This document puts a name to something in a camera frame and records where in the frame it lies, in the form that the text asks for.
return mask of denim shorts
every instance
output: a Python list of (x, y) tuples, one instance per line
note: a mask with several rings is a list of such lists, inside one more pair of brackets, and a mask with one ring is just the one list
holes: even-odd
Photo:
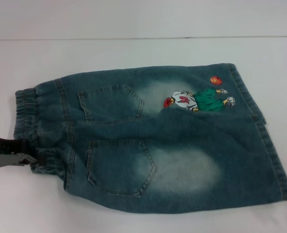
[(16, 92), (28, 139), (70, 194), (133, 213), (287, 200), (265, 119), (233, 64), (74, 74)]

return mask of cartoon character embroidery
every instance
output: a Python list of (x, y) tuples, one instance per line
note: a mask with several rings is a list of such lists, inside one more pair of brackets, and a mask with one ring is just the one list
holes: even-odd
[(219, 111), (226, 104), (230, 106), (235, 105), (233, 96), (229, 96), (224, 101), (221, 101), (215, 98), (216, 93), (227, 94), (228, 92), (224, 89), (207, 89), (192, 95), (187, 91), (175, 91), (171, 97), (165, 99), (164, 108), (176, 103), (180, 107), (191, 111)]

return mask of basketball embroidery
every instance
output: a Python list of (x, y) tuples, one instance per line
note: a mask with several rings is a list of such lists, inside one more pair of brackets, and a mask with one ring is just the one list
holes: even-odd
[(220, 111), (224, 109), (225, 105), (234, 106), (235, 99), (233, 96), (227, 97), (224, 101), (215, 98), (216, 93), (227, 94), (227, 90), (224, 89), (206, 89), (196, 94), (191, 94), (187, 91), (175, 91), (171, 97), (168, 97), (164, 101), (164, 108), (169, 107), (172, 104), (177, 104), (182, 108), (186, 108), (193, 112), (201, 111)]
[(222, 79), (219, 78), (218, 76), (213, 76), (210, 78), (210, 82), (215, 85), (220, 85), (222, 84)]

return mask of white backdrop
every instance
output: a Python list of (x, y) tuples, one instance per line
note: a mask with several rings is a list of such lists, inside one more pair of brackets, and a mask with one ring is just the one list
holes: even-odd
[(0, 39), (287, 35), (287, 0), (0, 0)]
[[(287, 173), (287, 38), (39, 40), (287, 35), (287, 0), (0, 0), (0, 137), (13, 138), (15, 91), (68, 74), (234, 63)], [(0, 233), (287, 233), (287, 202), (180, 215), (114, 211), (54, 176), (0, 168)]]

